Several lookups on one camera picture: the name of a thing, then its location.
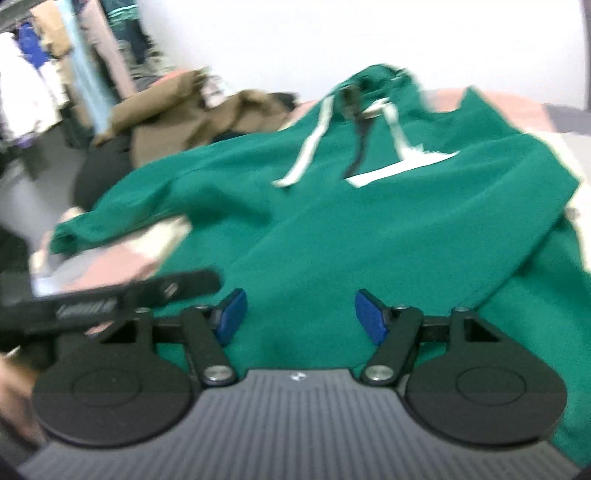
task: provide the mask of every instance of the white wall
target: white wall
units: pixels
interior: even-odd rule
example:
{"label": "white wall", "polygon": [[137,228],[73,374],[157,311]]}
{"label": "white wall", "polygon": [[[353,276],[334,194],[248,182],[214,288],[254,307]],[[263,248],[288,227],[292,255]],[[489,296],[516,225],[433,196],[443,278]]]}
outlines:
{"label": "white wall", "polygon": [[582,107],[579,0],[138,0],[183,67],[210,65],[233,89],[320,97],[373,64],[425,88],[477,85]]}

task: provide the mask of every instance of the green hoodie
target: green hoodie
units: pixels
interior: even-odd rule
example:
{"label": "green hoodie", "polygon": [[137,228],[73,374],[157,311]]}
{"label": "green hoodie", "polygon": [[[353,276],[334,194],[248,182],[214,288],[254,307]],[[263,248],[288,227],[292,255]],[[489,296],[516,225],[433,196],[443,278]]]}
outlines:
{"label": "green hoodie", "polygon": [[[343,101],[349,86],[374,120],[358,175],[343,179],[359,143]],[[563,376],[569,406],[556,441],[584,462],[591,369],[574,366],[591,365],[591,328],[578,321],[591,309],[563,220],[577,185],[545,143],[509,126],[474,90],[459,109],[435,113],[406,70],[377,65],[288,129],[133,172],[93,211],[59,225],[51,246],[73,253],[187,215],[193,230],[161,273],[212,265],[225,282],[212,301],[246,290],[248,315],[226,349],[241,373],[364,364],[375,347],[355,317],[359,288],[428,314],[480,307]]]}

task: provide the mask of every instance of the light blue garment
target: light blue garment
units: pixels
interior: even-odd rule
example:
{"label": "light blue garment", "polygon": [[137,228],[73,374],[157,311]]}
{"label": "light blue garment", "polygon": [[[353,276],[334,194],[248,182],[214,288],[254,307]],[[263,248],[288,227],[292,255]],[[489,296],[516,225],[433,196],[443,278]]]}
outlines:
{"label": "light blue garment", "polygon": [[70,58],[74,71],[74,87],[84,100],[88,114],[95,125],[95,132],[104,132],[109,127],[109,115],[117,101],[89,60],[89,50],[74,15],[72,1],[57,0],[56,4],[72,42]]}

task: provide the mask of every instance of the blue garment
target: blue garment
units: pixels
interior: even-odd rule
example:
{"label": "blue garment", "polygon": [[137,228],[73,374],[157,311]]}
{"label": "blue garment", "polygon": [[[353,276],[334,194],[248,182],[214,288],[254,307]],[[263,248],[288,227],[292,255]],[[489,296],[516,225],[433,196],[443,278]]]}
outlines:
{"label": "blue garment", "polygon": [[18,27],[18,46],[21,47],[27,61],[37,70],[41,68],[41,65],[49,61],[49,55],[41,48],[39,37],[29,22],[25,22]]}
{"label": "blue garment", "polygon": [[73,47],[70,59],[74,70],[74,87],[84,100],[96,133],[104,132],[109,128],[109,116],[116,100],[89,60],[88,47],[76,21],[72,0],[56,0],[56,5]]}

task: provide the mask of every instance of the gray ribbed panel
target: gray ribbed panel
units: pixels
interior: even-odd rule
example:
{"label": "gray ribbed panel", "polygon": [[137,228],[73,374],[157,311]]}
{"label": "gray ribbed panel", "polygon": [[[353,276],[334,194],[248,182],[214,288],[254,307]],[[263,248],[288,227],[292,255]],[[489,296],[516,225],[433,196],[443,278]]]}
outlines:
{"label": "gray ribbed panel", "polygon": [[347,370],[251,371],[209,389],[150,442],[92,451],[52,443],[21,467],[31,480],[570,480],[549,443],[510,452],[451,445],[419,427],[391,390]]}

